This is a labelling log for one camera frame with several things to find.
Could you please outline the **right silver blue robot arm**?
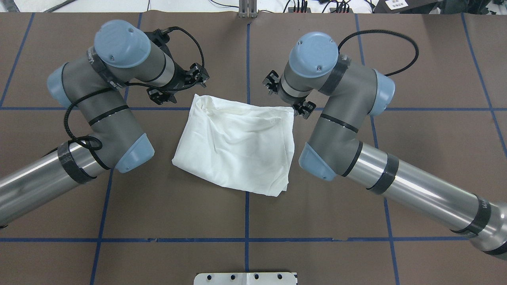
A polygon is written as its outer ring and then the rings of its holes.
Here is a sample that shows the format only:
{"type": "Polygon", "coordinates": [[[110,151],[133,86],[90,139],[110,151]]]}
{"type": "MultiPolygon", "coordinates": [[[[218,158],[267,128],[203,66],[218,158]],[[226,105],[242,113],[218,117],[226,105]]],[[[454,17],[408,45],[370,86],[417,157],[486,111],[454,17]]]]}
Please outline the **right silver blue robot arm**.
{"type": "Polygon", "coordinates": [[[270,72],[263,84],[305,119],[316,108],[307,101],[312,91],[328,97],[299,157],[302,169],[325,181],[347,177],[375,195],[442,224],[482,253],[505,260],[505,202],[490,202],[467,192],[357,137],[364,121],[372,121],[391,103],[395,95],[391,75],[407,70],[418,57],[415,40],[395,31],[360,30],[338,44],[330,35],[313,31],[297,40],[284,72],[270,72]],[[355,63],[341,49],[363,34],[403,38],[414,49],[413,59],[389,74],[355,63]]]}

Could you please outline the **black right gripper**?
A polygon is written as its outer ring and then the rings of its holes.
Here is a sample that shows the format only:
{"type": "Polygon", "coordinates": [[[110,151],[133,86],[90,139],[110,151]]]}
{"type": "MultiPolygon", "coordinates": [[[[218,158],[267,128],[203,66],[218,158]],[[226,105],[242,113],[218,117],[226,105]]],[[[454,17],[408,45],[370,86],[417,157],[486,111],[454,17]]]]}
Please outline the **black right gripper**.
{"type": "Polygon", "coordinates": [[[305,120],[310,117],[316,108],[315,103],[305,100],[305,96],[296,97],[289,95],[288,92],[284,90],[282,85],[278,85],[277,94],[282,101],[288,103],[289,105],[293,105],[294,116],[301,116],[305,120]]]}

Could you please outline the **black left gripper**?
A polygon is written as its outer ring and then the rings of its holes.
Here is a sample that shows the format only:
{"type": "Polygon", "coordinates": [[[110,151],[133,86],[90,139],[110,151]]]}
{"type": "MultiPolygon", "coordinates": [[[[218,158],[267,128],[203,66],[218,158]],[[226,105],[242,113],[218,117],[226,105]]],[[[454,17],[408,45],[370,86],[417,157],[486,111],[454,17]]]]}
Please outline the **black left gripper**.
{"type": "Polygon", "coordinates": [[[181,66],[175,65],[174,74],[168,83],[168,91],[177,92],[195,85],[206,88],[206,82],[209,79],[208,71],[199,63],[193,63],[189,70],[184,70],[181,66]]]}

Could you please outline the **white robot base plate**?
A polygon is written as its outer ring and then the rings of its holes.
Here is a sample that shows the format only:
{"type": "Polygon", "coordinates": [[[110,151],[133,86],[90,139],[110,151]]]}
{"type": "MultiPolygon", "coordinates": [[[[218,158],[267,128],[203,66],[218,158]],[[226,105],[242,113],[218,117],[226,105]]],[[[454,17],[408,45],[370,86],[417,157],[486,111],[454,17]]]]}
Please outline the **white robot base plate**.
{"type": "Polygon", "coordinates": [[[197,274],[194,285],[297,285],[293,272],[229,272],[197,274]]]}

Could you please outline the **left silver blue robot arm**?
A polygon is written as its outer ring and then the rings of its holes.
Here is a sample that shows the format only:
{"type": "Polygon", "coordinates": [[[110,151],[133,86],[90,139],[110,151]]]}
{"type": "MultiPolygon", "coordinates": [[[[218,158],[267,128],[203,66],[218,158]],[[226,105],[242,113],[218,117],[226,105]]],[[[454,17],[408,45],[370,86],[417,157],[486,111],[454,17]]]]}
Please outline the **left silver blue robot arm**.
{"type": "Polygon", "coordinates": [[[48,76],[47,88],[65,109],[68,140],[37,161],[1,179],[1,228],[101,173],[120,173],[149,161],[154,148],[121,90],[145,87],[151,101],[176,103],[176,92],[205,87],[201,62],[188,70],[178,65],[167,43],[168,27],[144,32],[124,20],[105,22],[84,56],[48,76]]]}

